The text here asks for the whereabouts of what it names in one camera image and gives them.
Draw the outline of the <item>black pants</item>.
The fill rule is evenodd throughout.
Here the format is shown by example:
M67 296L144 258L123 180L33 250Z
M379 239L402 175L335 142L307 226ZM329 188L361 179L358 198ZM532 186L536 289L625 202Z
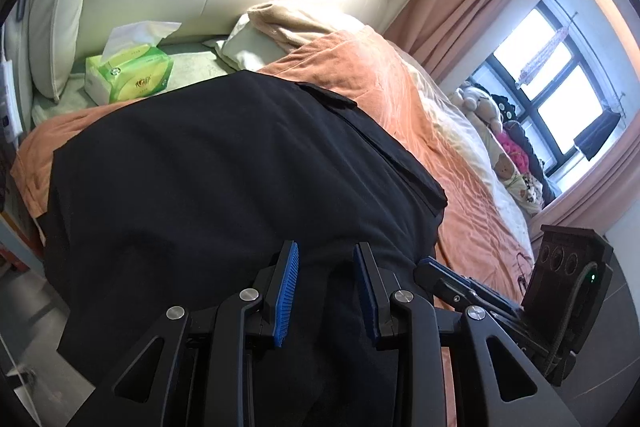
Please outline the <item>black pants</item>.
M255 365L257 424L390 425L397 358L366 336L352 252L368 243L413 288L446 204L359 104L312 84L237 72L132 103L53 155L58 352L98 383L169 307L221 303L294 241L290 330Z

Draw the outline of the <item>bear print pillow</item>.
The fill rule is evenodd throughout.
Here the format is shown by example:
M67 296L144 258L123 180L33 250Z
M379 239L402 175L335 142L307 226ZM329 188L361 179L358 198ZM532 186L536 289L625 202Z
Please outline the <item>bear print pillow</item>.
M506 191L527 216L534 217L544 208L542 185L529 172L521 174L512 159L498 150L490 154L491 165Z

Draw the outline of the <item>pink plush cloth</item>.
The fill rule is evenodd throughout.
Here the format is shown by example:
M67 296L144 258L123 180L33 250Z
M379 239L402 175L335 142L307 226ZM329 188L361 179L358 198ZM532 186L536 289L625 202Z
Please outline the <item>pink plush cloth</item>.
M506 130L502 130L497 135L497 140L506 152L506 155L511 158L515 167L518 168L518 172L521 174L529 172L529 158L525 150L510 138Z

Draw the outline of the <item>cream bed sheet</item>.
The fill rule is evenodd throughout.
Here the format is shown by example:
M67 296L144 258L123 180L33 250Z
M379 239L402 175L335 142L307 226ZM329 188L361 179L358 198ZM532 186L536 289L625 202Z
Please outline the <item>cream bed sheet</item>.
M396 44L390 42L390 45L407 66L418 90L422 107L434 122L436 130L462 156L488 188L502 220L511 233L521 243L527 243L529 236L524 213L492 168L488 150L478 132L413 57L398 48Z

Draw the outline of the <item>white plush toy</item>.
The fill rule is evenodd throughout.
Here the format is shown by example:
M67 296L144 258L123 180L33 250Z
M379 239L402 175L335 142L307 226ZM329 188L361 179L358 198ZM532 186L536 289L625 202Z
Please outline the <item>white plush toy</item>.
M482 89L474 86L459 87L450 93L449 100L465 114L474 114L494 135L502 132L502 117L497 103Z

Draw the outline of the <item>black hanging garment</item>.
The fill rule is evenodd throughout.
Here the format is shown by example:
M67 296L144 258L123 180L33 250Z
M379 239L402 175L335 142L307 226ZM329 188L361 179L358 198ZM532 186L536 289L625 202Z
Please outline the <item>black hanging garment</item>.
M605 109L591 124L588 124L574 139L574 144L587 160L600 152L606 140L620 122L620 113Z

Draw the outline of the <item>black framed window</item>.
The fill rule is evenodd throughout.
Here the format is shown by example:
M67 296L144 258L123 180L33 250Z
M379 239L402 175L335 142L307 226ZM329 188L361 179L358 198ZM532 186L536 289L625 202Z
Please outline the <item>black framed window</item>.
M469 77L474 86L501 95L514 106L514 119L533 140L547 176L577 158L576 136L613 108L584 52L570 36L529 84L518 84L525 63L562 26L548 5L538 2Z

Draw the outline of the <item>green tissue box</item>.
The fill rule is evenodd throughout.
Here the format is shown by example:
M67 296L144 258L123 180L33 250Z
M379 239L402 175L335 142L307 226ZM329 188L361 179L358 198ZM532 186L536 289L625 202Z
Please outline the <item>green tissue box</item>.
M145 20L114 28L101 55L85 61L85 91L96 105L146 98L167 87L174 60L158 44L177 22Z

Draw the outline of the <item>white pillow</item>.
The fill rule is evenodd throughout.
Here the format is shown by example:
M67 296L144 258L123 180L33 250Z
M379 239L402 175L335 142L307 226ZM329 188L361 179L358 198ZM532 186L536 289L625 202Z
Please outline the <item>white pillow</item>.
M30 0L28 60L38 92L58 101L72 71L84 0Z

